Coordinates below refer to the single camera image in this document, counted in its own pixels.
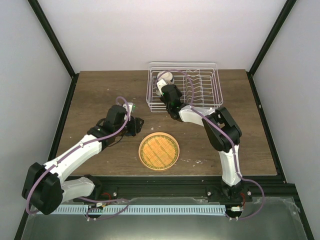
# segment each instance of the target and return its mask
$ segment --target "black frame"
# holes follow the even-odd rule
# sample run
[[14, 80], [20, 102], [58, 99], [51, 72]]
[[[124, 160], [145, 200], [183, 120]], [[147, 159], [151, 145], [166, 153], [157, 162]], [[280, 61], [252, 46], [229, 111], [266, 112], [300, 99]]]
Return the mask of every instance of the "black frame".
[[[41, 9], [37, 0], [28, 0], [35, 15], [39, 19], [44, 31], [46, 32], [49, 40], [54, 46], [57, 54], [59, 55], [62, 63], [71, 77], [69, 91], [67, 93], [66, 101], [64, 103], [58, 127], [54, 136], [51, 146], [48, 161], [55, 158], [60, 139], [63, 133], [64, 125], [67, 119], [68, 111], [71, 105], [71, 100], [76, 89], [79, 73], [75, 73], [62, 46], [60, 45], [53, 29], [50, 26], [45, 13]], [[253, 76], [258, 67], [263, 61], [266, 53], [268, 52], [271, 44], [280, 31], [283, 23], [288, 17], [291, 9], [294, 7], [296, 0], [287, 0], [284, 4], [278, 18], [276, 19], [269, 35], [267, 36], [260, 52], [258, 53], [251, 69], [247, 72], [248, 80], [251, 86], [252, 94], [259, 112], [259, 116], [264, 128], [265, 136], [269, 144], [271, 155], [274, 161], [277, 175], [274, 176], [247, 176], [246, 178], [255, 180], [261, 184], [265, 195], [267, 197], [293, 197], [295, 204], [300, 208], [300, 218], [304, 226], [305, 233], [308, 239], [313, 240], [307, 217], [305, 215], [303, 206], [301, 204], [297, 189], [294, 184], [287, 183], [284, 171], [279, 160], [279, 156], [271, 136], [268, 122], [260, 102], [260, 98], [254, 83]], [[202, 197], [205, 196], [212, 186], [219, 187], [221, 185], [220, 176], [98, 176], [97, 177], [103, 184], [104, 190], [116, 190], [117, 196], [122, 198], [138, 198], [138, 197]], [[253, 197], [261, 196], [261, 192], [254, 184], [249, 185]], [[28, 214], [24, 212], [20, 225], [18, 227], [15, 239], [20, 240], [27, 222]]]

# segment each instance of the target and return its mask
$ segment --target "wooden table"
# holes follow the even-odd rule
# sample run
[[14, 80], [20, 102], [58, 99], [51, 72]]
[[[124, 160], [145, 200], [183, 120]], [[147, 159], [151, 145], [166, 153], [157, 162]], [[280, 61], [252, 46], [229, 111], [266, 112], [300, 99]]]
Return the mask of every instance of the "wooden table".
[[[275, 175], [276, 168], [261, 124], [255, 100], [244, 70], [219, 70], [223, 105], [240, 129], [239, 161], [244, 175]], [[146, 103], [147, 71], [83, 71], [80, 73], [62, 133], [58, 155], [76, 144], [98, 120], [105, 118], [117, 96], [136, 104], [134, 117], [144, 119], [142, 131], [95, 155], [73, 175], [145, 176], [221, 175], [218, 152], [211, 146], [203, 127], [181, 123], [167, 113], [150, 112]], [[180, 146], [176, 164], [165, 171], [153, 171], [139, 159], [139, 145], [147, 135], [165, 132]]]

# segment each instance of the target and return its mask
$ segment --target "dish rack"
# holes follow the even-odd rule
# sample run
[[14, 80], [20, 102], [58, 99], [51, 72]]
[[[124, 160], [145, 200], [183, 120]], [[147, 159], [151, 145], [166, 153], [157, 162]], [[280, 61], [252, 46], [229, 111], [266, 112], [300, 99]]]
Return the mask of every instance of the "dish rack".
[[[146, 102], [151, 112], [166, 112], [166, 105], [157, 94], [158, 73], [165, 70], [180, 70], [188, 74], [194, 87], [193, 106], [202, 108], [219, 108], [223, 104], [217, 64], [214, 62], [150, 62], [146, 89]], [[181, 101], [190, 103], [192, 86], [186, 76], [171, 71], [174, 84], [182, 93]]]

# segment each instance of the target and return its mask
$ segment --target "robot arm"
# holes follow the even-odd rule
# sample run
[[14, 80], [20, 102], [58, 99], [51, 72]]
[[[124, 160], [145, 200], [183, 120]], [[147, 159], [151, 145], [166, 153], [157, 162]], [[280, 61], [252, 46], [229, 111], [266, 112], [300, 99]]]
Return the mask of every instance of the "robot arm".
[[[160, 99], [166, 105], [166, 110], [171, 118], [180, 122], [194, 123], [204, 127], [211, 145], [219, 152], [223, 182], [229, 188], [237, 186], [241, 182], [241, 179], [236, 171], [230, 142], [199, 114], [191, 110], [189, 104], [181, 102], [180, 97], [182, 96], [182, 93], [176, 85], [168, 84], [168, 82], [161, 79], [157, 82], [157, 87], [162, 95]], [[220, 107], [218, 109], [206, 109], [202, 107], [192, 108], [204, 115], [216, 126], [224, 125], [221, 129], [232, 139], [235, 145], [237, 165], [239, 166], [238, 149], [242, 132], [228, 110], [225, 107]]]
[[[118, 136], [135, 136], [141, 131], [144, 124], [144, 120], [133, 117], [134, 104], [129, 103], [128, 115], [130, 116], [126, 126], [117, 135], [95, 141], [96, 139], [111, 135], [117, 132], [124, 124], [127, 118], [127, 106], [112, 106], [106, 118], [103, 118], [97, 122], [97, 124], [87, 131], [87, 134], [69, 150], [56, 157], [55, 159], [46, 162], [43, 165], [34, 163], [28, 170], [26, 180], [24, 183], [22, 196], [27, 199], [28, 194], [36, 182], [36, 180], [55, 165], [52, 170], [45, 176], [45, 178], [36, 187], [31, 196], [30, 203], [34, 205], [43, 214], [47, 215], [52, 213], [61, 203], [68, 200], [72, 200], [78, 197], [91, 196], [94, 199], [101, 193], [100, 182], [90, 176], [85, 175], [76, 180], [66, 181], [67, 177], [77, 169], [86, 160], [100, 153], [110, 144], [112, 144]], [[61, 163], [59, 160], [70, 153], [73, 149], [81, 146], [78, 150], [68, 155]]]

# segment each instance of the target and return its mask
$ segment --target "round plate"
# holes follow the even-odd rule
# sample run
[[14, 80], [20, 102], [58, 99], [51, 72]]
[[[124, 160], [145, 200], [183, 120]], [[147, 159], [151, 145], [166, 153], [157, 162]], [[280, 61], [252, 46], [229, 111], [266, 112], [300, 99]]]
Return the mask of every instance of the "round plate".
[[179, 157], [179, 145], [173, 136], [155, 132], [146, 136], [139, 147], [139, 157], [147, 168], [163, 171], [171, 168]]

